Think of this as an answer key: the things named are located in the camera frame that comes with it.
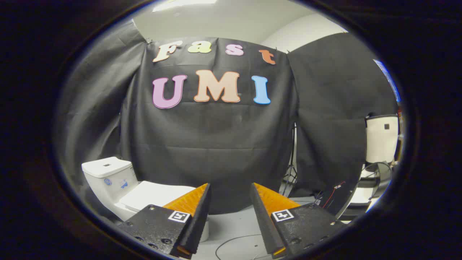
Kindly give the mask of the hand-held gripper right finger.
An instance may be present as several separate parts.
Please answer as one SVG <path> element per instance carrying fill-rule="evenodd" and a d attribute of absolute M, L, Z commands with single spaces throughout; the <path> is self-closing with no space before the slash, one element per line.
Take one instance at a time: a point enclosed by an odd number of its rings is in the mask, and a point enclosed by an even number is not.
<path fill-rule="evenodd" d="M 253 183 L 250 198 L 267 253 L 274 259 L 312 250 L 346 228 L 346 224 L 315 203 L 300 205 Z"/>

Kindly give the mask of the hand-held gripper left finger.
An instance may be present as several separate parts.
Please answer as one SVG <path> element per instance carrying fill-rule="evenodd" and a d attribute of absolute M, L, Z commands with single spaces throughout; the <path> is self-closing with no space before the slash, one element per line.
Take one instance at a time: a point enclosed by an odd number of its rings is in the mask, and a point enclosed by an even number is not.
<path fill-rule="evenodd" d="M 165 206 L 149 204 L 118 227 L 155 250 L 190 260 L 206 226 L 210 201 L 206 183 Z"/>

